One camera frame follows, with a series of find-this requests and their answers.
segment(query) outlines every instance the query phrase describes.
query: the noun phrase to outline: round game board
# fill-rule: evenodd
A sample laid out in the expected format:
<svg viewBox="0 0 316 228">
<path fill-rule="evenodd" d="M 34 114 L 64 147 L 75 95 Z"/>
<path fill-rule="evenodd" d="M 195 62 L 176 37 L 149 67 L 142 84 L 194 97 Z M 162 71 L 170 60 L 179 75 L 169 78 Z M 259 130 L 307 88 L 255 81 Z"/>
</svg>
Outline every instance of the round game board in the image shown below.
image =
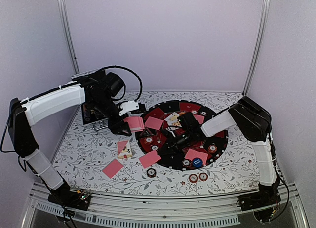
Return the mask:
<svg viewBox="0 0 316 228">
<path fill-rule="evenodd" d="M 151 108 L 149 108 L 146 112 L 144 112 L 141 117 L 146 120 L 149 117 L 154 117 L 163 120 L 163 124 L 161 129 L 166 129 L 170 127 L 165 119 L 170 116 L 172 113 L 176 112 L 181 115 L 185 112 L 191 111 L 193 115 L 200 115 L 199 118 L 204 117 L 204 121 L 211 119 L 215 114 L 213 110 L 208 107 L 205 107 L 196 102 L 190 101 L 167 101 L 163 103 L 159 103 Z M 173 132 L 176 135 L 181 135 L 184 131 L 181 128 L 173 128 Z M 152 150 L 158 150 L 164 144 L 166 137 L 162 135 L 160 130 L 154 130 L 151 128 L 145 128 L 143 132 L 136 133 L 136 139 L 141 150 L 146 154 L 151 152 Z M 205 141 L 197 142 L 190 147 L 186 147 L 183 149 L 184 155 L 182 153 L 176 154 L 173 156 L 165 155 L 161 156 L 161 160 L 157 163 L 161 166 L 172 168 L 176 170 L 194 170 L 196 167 L 190 163 L 188 165 L 185 160 L 185 154 L 191 148 L 193 150 L 204 152 L 208 154 L 206 165 L 210 165 L 214 161 L 216 161 L 224 152 L 227 146 L 228 141 L 228 132 L 224 130 L 214 135 L 213 137 L 207 138 Z"/>
</svg>

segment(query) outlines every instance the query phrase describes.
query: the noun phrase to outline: black cable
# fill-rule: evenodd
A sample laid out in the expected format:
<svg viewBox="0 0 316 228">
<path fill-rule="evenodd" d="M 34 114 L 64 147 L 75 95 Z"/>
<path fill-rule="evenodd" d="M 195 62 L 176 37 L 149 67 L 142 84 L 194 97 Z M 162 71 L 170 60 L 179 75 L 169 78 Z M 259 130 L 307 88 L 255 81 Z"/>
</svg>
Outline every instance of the black cable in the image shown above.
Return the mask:
<svg viewBox="0 0 316 228">
<path fill-rule="evenodd" d="M 64 219 L 66 219 L 66 215 L 65 213 L 67 213 L 68 217 L 69 217 L 69 220 L 71 221 L 71 223 L 73 224 L 74 228 L 77 228 L 77 226 L 75 225 L 75 222 L 74 220 L 72 219 L 71 217 L 71 214 L 69 213 L 68 209 L 62 204 L 62 202 L 59 201 L 58 198 L 56 198 L 56 196 L 54 195 L 54 193 L 52 193 L 52 190 L 51 188 L 47 185 L 47 183 L 45 182 L 45 180 L 43 180 L 43 178 L 40 176 L 41 180 L 43 181 L 43 183 L 45 184 L 46 188 L 49 190 L 50 194 L 53 195 L 54 199 L 58 202 L 58 204 L 64 209 Z M 68 228 L 71 228 L 67 222 L 65 222 L 65 225 L 68 227 Z"/>
<path fill-rule="evenodd" d="M 8 117 L 8 120 L 6 121 L 6 124 L 5 124 L 5 127 L 4 127 L 4 132 L 3 132 L 3 135 L 2 135 L 2 139 L 1 139 L 1 144 L 0 144 L 0 151 L 1 151 L 2 153 L 12 153 L 12 152 L 15 152 L 15 151 L 4 151 L 4 150 L 2 149 L 2 147 L 3 147 L 3 143 L 4 143 L 6 131 L 7 131 L 7 129 L 8 129 L 8 126 L 9 126 L 9 123 L 10 123 L 10 120 L 11 120 L 11 117 L 12 117 L 12 115 L 14 114 L 14 112 L 15 112 L 19 107 L 20 107 L 20 106 L 18 105 L 18 106 L 16 106 L 16 107 L 13 108 L 13 110 L 11 111 L 11 113 L 10 113 L 10 115 L 9 115 L 9 117 Z"/>
<path fill-rule="evenodd" d="M 124 92 L 123 92 L 122 97 L 121 97 L 121 98 L 119 98 L 119 99 L 113 99 L 113 98 L 111 98 L 111 99 L 112 99 L 112 101 L 120 101 L 121 99 L 123 99 L 123 98 L 124 98 L 125 93 L 126 93 L 126 85 L 124 84 Z"/>
<path fill-rule="evenodd" d="M 289 200 L 290 200 L 290 189 L 288 188 L 288 185 L 287 185 L 286 182 L 281 178 L 280 174 L 277 172 L 277 168 L 276 168 L 276 167 L 275 167 L 275 171 L 276 171 L 276 174 L 277 174 L 277 176 L 279 177 L 279 179 L 282 181 L 282 183 L 283 183 L 283 184 L 285 185 L 285 187 L 286 187 L 286 190 L 287 190 L 287 200 L 286 200 L 286 204 L 285 204 L 283 210 L 282 210 L 277 216 L 273 217 L 273 218 L 271 219 L 271 221 L 274 221 L 276 218 L 278 218 L 279 216 L 282 215 L 282 213 L 286 210 L 287 205 L 288 205 L 288 202 L 289 202 Z"/>
<path fill-rule="evenodd" d="M 134 74 L 135 77 L 137 77 L 137 79 L 138 79 L 138 81 L 139 81 L 139 87 L 140 87 L 138 96 L 137 96 L 137 98 L 136 98 L 136 100 L 135 100 L 135 101 L 137 101 L 137 100 L 140 98 L 140 96 L 142 95 L 142 92 L 143 92 L 143 83 L 142 83 L 142 80 L 140 79 L 140 77 L 139 77 L 133 70 L 128 69 L 128 68 L 126 68 L 126 67 L 118 66 L 118 65 L 111 65 L 111 66 L 107 66 L 107 67 L 100 68 L 100 69 L 97 70 L 96 72 L 100 72 L 100 71 L 103 71 L 103 70 L 105 70 L 105 69 L 114 69 L 114 68 L 117 68 L 117 69 L 124 69 L 124 70 L 126 70 L 126 71 L 128 71 L 128 72 Z"/>
<path fill-rule="evenodd" d="M 24 167 L 23 167 L 22 164 L 21 164 L 20 158 L 21 158 L 21 156 L 18 156 L 18 163 L 19 163 L 21 169 L 22 169 L 24 172 L 26 172 L 26 169 L 27 169 L 27 167 L 26 167 L 26 162 L 23 161 L 23 162 L 24 162 Z"/>
</svg>

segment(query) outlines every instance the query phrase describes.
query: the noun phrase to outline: blue poker chip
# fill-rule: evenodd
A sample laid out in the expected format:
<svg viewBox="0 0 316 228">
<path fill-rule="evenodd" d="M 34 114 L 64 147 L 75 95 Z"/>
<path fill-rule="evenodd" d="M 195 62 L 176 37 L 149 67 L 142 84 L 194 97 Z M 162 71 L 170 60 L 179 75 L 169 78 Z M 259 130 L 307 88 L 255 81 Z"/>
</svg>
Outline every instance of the blue poker chip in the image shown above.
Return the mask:
<svg viewBox="0 0 316 228">
<path fill-rule="evenodd" d="M 194 158 L 192 160 L 192 165 L 196 168 L 201 168 L 203 166 L 203 161 L 200 158 Z"/>
</svg>

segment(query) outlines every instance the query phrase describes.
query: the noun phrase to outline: metal frame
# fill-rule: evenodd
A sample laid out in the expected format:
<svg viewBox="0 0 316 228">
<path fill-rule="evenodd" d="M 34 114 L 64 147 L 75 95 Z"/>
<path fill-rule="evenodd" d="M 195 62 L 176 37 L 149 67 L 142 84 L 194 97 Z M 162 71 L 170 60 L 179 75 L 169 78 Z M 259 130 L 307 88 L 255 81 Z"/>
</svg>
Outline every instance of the metal frame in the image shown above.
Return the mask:
<svg viewBox="0 0 316 228">
<path fill-rule="evenodd" d="M 75 74 L 78 74 L 78 73 L 80 73 L 80 71 L 79 71 L 79 66 L 78 66 L 78 62 L 77 62 L 77 58 L 76 58 L 76 54 L 75 54 L 73 41 L 72 41 L 71 34 L 70 34 L 70 27 L 69 27 L 67 10 L 66 10 L 66 3 L 65 3 L 65 0 L 57 0 L 57 1 L 58 1 L 59 12 L 60 12 L 60 18 L 62 21 L 64 34 L 65 34 L 66 41 L 67 41 L 68 51 L 69 51 L 69 54 L 71 57 L 71 62 L 73 64 Z"/>
<path fill-rule="evenodd" d="M 295 219 L 297 225 L 300 228 L 308 228 L 295 184 L 291 183 L 288 186 L 290 189 L 290 202 L 294 210 L 296 210 Z M 236 207 L 238 197 L 251 192 L 188 197 L 156 197 L 93 192 L 88 211 L 69 210 L 75 211 L 74 220 L 76 221 L 106 227 L 122 227 L 124 222 L 126 225 L 131 223 L 134 227 L 143 228 L 157 227 L 155 224 L 161 224 L 160 227 L 164 228 L 190 227 L 188 224 L 192 224 L 192 227 L 195 228 L 225 227 L 238 224 L 237 216 L 240 214 L 269 207 L 244 212 L 241 211 L 240 207 Z M 281 203 L 285 203 L 287 190 L 284 185 L 279 187 L 279 193 L 282 200 Z M 34 183 L 22 228 L 29 228 L 35 209 L 53 215 L 62 213 L 63 209 L 59 205 L 47 201 L 48 195 L 49 191 L 43 184 Z"/>
<path fill-rule="evenodd" d="M 265 31 L 266 22 L 268 19 L 269 7 L 270 7 L 270 0 L 263 0 L 262 9 L 261 9 L 261 19 L 260 19 L 255 49 L 253 51 L 250 69 L 249 69 L 246 83 L 245 83 L 245 86 L 244 86 L 243 92 L 242 92 L 243 95 L 245 95 L 245 96 L 248 95 L 248 93 L 249 93 L 250 85 L 251 85 L 251 82 L 252 82 L 252 79 L 253 79 L 253 76 L 255 73 L 255 69 L 257 66 L 258 57 L 259 57 L 259 53 L 260 53 L 260 47 L 261 47 L 261 43 L 262 43 L 262 39 L 263 39 L 263 34 Z"/>
</svg>

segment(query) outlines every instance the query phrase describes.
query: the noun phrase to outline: gray wall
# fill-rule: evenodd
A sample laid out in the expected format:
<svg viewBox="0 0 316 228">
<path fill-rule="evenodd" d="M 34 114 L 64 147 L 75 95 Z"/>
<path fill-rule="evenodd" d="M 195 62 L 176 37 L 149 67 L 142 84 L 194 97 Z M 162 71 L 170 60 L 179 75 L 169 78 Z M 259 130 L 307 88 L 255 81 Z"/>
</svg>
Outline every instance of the gray wall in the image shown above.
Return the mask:
<svg viewBox="0 0 316 228">
<path fill-rule="evenodd" d="M 249 96 L 270 111 L 278 160 L 316 227 L 316 0 L 271 0 Z"/>
<path fill-rule="evenodd" d="M 146 90 L 242 91 L 262 0 L 66 0 L 81 72 L 136 71 Z M 138 89 L 120 71 L 127 90 Z"/>
<path fill-rule="evenodd" d="M 67 83 L 73 70 L 56 0 L 0 0 L 0 13 L 2 130 L 12 98 L 31 97 Z M 33 127 L 48 157 L 52 157 L 72 112 L 53 115 Z M 8 135 L 4 149 L 12 149 Z M 17 228 L 34 176 L 20 169 L 14 153 L 0 154 L 0 171 L 0 227 Z"/>
</svg>

